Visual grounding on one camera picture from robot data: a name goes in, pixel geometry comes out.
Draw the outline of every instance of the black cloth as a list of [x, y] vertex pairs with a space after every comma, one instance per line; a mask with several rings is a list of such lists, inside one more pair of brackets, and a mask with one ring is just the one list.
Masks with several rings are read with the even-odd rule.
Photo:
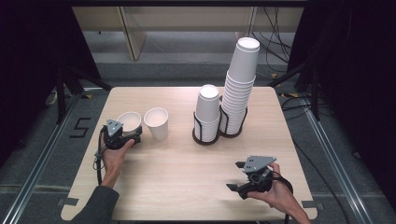
[[120, 195], [114, 189], [103, 186], [96, 187], [85, 207], [72, 219], [71, 223], [110, 223], [119, 197]]

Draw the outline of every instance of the gray carpet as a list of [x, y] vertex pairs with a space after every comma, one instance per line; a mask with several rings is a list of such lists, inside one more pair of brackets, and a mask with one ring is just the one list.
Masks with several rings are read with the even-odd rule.
[[[284, 65], [274, 66], [274, 68], [276, 70], [286, 70]], [[223, 86], [228, 64], [99, 63], [98, 69], [102, 74], [103, 81], [112, 86], [202, 86], [207, 83]], [[273, 72], [267, 65], [259, 65], [258, 72], [264, 75], [257, 75], [255, 86], [265, 86], [272, 81], [269, 76]], [[276, 87], [276, 92], [294, 92], [293, 85], [296, 78], [294, 77]], [[81, 83], [85, 87], [95, 87], [84, 80]], [[95, 91], [89, 94], [92, 96], [82, 97], [78, 101], [62, 138], [38, 181], [35, 192], [24, 209], [19, 223], [65, 223], [60, 217], [62, 207], [57, 204], [60, 199], [67, 197], [86, 146], [91, 140], [93, 128], [108, 96], [106, 91]], [[288, 99], [288, 97], [279, 96], [279, 103], [283, 104]], [[394, 211], [390, 208], [364, 163], [351, 155], [353, 146], [350, 145], [342, 126], [337, 122], [337, 118], [332, 114], [331, 109], [326, 106], [323, 99], [325, 98], [320, 100], [320, 122], [346, 167], [353, 184], [369, 208], [374, 222], [394, 223], [394, 220], [396, 220]], [[290, 100], [285, 106], [297, 105], [301, 105], [300, 99]], [[318, 211], [318, 217], [313, 220], [313, 223], [346, 223], [339, 204], [332, 196], [329, 188], [320, 179], [313, 165], [318, 167], [339, 198], [350, 223], [358, 223], [305, 112], [304, 108], [299, 107], [285, 111], [284, 116], [287, 119], [291, 136], [313, 162], [311, 164], [298, 150], [314, 200], [324, 207], [323, 210]], [[56, 119], [56, 105], [50, 105], [43, 110], [30, 134], [24, 139], [26, 147], [15, 150], [5, 166], [0, 169], [0, 218], [4, 218], [19, 187], [29, 175], [36, 158], [38, 158], [50, 137]], [[84, 135], [83, 130], [75, 129], [78, 120], [78, 127], [88, 128], [85, 136], [80, 138], [72, 137]]]

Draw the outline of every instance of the tall stack of cups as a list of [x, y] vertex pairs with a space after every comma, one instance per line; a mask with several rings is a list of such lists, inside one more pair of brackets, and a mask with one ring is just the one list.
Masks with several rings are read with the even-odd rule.
[[237, 134], [241, 130], [256, 78], [259, 49], [259, 41], [250, 37], [242, 37], [236, 43], [221, 102], [222, 133]]
[[213, 142], [218, 135], [219, 120], [219, 89], [204, 85], [198, 95], [193, 134], [201, 142]]

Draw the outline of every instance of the light wood surface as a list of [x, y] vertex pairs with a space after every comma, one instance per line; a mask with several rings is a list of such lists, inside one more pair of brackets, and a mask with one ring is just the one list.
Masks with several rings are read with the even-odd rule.
[[[236, 138], [220, 137], [211, 146], [200, 146], [191, 136], [199, 90], [199, 87], [113, 89], [68, 196], [78, 199], [78, 204], [65, 205], [62, 218], [73, 218], [97, 185], [93, 155], [106, 119], [117, 119], [126, 111], [138, 112], [143, 119], [149, 109], [157, 106], [169, 113], [169, 135], [158, 142], [142, 124], [142, 142], [128, 151], [116, 183], [120, 198], [113, 213], [115, 220], [283, 219], [285, 215], [268, 204], [242, 200], [226, 187], [247, 183], [247, 176], [235, 163], [245, 161], [249, 155], [277, 157], [297, 201], [312, 201], [274, 89], [253, 88], [242, 133]], [[219, 91], [222, 94], [223, 88], [219, 87]], [[305, 211], [311, 219], [317, 216], [316, 208]]]

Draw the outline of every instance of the desk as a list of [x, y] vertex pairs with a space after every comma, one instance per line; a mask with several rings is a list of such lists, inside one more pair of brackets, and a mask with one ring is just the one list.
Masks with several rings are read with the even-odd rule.
[[[152, 107], [169, 112], [169, 135], [155, 141], [143, 124], [142, 142], [128, 151], [115, 190], [120, 199], [115, 220], [272, 220], [284, 214], [257, 200], [242, 200], [227, 183], [246, 183], [246, 175], [235, 166], [248, 155], [275, 156], [282, 175], [294, 187], [295, 197], [312, 201], [304, 172], [290, 138], [287, 123], [274, 89], [255, 87], [249, 98], [242, 133], [220, 137], [211, 146], [194, 142], [193, 111], [200, 87], [114, 88], [98, 120], [91, 142], [68, 195], [76, 206], [65, 205], [62, 218], [70, 220], [86, 204], [97, 185], [92, 169], [97, 139], [106, 119], [125, 111], [142, 117]], [[316, 208], [306, 208], [309, 218]]]

